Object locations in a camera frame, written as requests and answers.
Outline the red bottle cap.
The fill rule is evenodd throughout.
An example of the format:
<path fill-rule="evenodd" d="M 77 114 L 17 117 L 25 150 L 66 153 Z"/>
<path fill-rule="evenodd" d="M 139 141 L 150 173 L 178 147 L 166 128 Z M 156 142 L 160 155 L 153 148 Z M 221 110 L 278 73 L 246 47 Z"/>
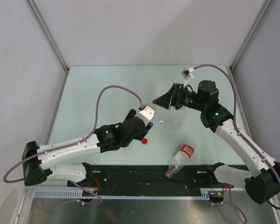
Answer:
<path fill-rule="evenodd" d="M 148 143 L 148 140 L 147 140 L 146 138 L 143 138 L 142 141 L 141 141 L 141 143 L 145 145 L 145 144 Z"/>

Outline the clear unlabelled plastic bottle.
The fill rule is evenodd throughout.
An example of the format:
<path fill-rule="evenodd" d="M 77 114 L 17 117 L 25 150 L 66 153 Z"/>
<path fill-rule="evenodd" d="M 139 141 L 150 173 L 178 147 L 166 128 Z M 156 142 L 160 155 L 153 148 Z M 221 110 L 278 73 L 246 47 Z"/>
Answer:
<path fill-rule="evenodd" d="M 186 113 L 186 108 L 185 107 L 181 107 L 180 109 L 176 110 L 174 109 L 171 113 L 171 117 L 170 117 L 170 126 L 173 130 L 180 130 L 182 129 L 185 120 L 187 117 L 187 113 Z"/>

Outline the red-labelled clear water bottle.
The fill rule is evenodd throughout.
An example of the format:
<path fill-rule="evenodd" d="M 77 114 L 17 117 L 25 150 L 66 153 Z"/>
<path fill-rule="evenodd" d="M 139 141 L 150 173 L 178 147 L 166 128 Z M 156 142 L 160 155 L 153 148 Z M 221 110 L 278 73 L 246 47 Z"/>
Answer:
<path fill-rule="evenodd" d="M 182 144 L 174 157 L 169 161 L 165 176 L 171 178 L 174 174 L 178 173 L 189 161 L 196 148 L 197 142 L 195 140 L 192 140 L 187 144 Z"/>

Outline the yellow tea bottle red label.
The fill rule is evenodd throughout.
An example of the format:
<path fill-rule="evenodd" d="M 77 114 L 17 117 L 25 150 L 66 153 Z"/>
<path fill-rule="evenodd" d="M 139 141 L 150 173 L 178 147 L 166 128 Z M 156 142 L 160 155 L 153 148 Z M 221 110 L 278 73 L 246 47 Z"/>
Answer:
<path fill-rule="evenodd" d="M 150 100 L 150 104 L 149 104 L 149 106 L 150 106 L 153 110 L 155 110 L 155 111 L 156 111 L 156 107 L 157 107 L 157 105 L 155 105 L 155 104 L 153 103 L 153 99 L 151 99 L 151 100 Z"/>

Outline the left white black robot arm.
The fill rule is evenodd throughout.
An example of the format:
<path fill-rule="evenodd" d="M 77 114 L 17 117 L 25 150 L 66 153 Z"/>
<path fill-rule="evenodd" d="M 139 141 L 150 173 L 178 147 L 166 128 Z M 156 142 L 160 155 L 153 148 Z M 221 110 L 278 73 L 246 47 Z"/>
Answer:
<path fill-rule="evenodd" d="M 81 139 L 56 145 L 26 144 L 22 160 L 24 184 L 33 186 L 46 180 L 67 180 L 90 186 L 94 181 L 91 166 L 87 163 L 65 164 L 75 156 L 102 154 L 128 147 L 133 140 L 143 140 L 152 128 L 155 110 L 146 106 L 143 110 L 131 109 L 123 122 L 104 125 L 93 134 Z"/>

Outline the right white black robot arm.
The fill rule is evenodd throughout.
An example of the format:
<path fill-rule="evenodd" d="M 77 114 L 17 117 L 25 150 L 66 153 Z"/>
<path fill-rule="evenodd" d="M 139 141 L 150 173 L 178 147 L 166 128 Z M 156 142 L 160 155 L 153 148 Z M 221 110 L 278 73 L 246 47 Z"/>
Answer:
<path fill-rule="evenodd" d="M 280 162 L 265 153 L 242 132 L 234 116 L 218 100 L 215 82 L 203 80 L 196 92 L 174 83 L 170 90 L 154 99 L 153 104 L 169 110 L 187 107 L 200 111 L 201 122 L 222 138 L 242 159 L 248 170 L 218 162 L 207 169 L 206 182 L 211 187 L 227 183 L 244 189 L 256 203 L 263 204 L 280 193 Z"/>

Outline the black mounting base rail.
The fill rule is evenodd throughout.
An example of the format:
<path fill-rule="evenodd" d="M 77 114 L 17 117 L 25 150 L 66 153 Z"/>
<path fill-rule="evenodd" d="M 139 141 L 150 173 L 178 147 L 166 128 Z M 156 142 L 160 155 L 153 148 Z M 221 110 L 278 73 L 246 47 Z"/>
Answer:
<path fill-rule="evenodd" d="M 214 188 L 224 191 L 227 183 L 212 180 L 207 174 L 208 168 L 208 165 L 186 165 L 171 178 L 167 178 L 165 176 L 167 165 L 92 165 L 88 169 L 90 173 L 86 179 L 78 185 L 83 188 L 93 187 L 98 189 L 98 193 L 102 189 L 143 188 L 147 185 L 161 189 L 184 186 L 188 189 Z"/>

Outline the right aluminium frame post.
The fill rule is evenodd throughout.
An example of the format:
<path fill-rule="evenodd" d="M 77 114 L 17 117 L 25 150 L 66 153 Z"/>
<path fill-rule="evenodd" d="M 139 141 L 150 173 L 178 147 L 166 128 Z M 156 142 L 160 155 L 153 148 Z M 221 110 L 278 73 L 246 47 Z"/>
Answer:
<path fill-rule="evenodd" d="M 251 44 L 252 40 L 254 39 L 256 33 L 260 29 L 262 23 L 264 22 L 265 18 L 267 17 L 270 9 L 274 5 L 275 0 L 265 0 L 262 4 L 259 12 L 257 13 L 257 16 L 255 20 L 253 21 L 251 27 L 249 28 L 249 31 L 247 35 L 244 38 L 244 41 L 242 42 L 239 50 L 236 53 L 236 56 L 234 57 L 232 63 L 230 64 L 230 71 L 233 72 L 238 65 L 239 61 L 247 51 L 249 45 Z"/>

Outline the aluminium frame post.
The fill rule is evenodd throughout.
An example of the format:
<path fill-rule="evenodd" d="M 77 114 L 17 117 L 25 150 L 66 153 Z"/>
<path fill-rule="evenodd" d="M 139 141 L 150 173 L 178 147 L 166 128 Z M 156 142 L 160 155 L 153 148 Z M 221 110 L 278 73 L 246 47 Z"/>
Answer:
<path fill-rule="evenodd" d="M 34 0 L 25 0 L 29 10 L 31 11 L 35 21 L 37 22 L 40 30 L 42 31 L 45 39 L 47 40 L 49 46 L 51 47 L 54 55 L 56 56 L 58 62 L 60 63 L 61 67 L 63 68 L 63 70 L 68 73 L 69 71 L 69 67 L 56 43 L 56 41 L 54 40 L 53 35 L 51 34 L 49 27 L 46 23 L 46 21 L 44 20 L 36 2 Z"/>
<path fill-rule="evenodd" d="M 230 64 L 230 71 L 233 72 L 238 65 L 239 61 L 247 51 L 249 45 L 251 44 L 252 40 L 254 39 L 256 33 L 260 29 L 262 23 L 264 22 L 265 18 L 267 17 L 270 9 L 274 5 L 275 0 L 265 0 L 262 4 L 259 12 L 257 13 L 257 16 L 255 20 L 253 21 L 251 27 L 249 28 L 249 31 L 247 35 L 244 38 L 244 41 L 242 42 L 239 50 L 236 53 L 236 56 L 234 57 L 232 63 Z"/>

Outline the left aluminium frame post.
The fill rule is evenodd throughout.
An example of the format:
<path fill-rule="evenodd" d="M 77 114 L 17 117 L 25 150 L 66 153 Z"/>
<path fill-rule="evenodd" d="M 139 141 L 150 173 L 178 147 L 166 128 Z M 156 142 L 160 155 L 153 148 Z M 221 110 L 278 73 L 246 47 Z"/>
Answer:
<path fill-rule="evenodd" d="M 53 35 L 51 34 L 49 27 L 46 23 L 46 21 L 44 20 L 36 2 L 34 0 L 25 0 L 29 10 L 31 11 L 35 21 L 37 22 L 40 30 L 42 31 L 45 39 L 47 40 L 49 46 L 51 47 L 54 55 L 56 56 L 58 62 L 60 63 L 61 67 L 63 68 L 63 70 L 68 73 L 69 71 L 69 67 L 56 43 L 56 41 L 54 40 Z"/>

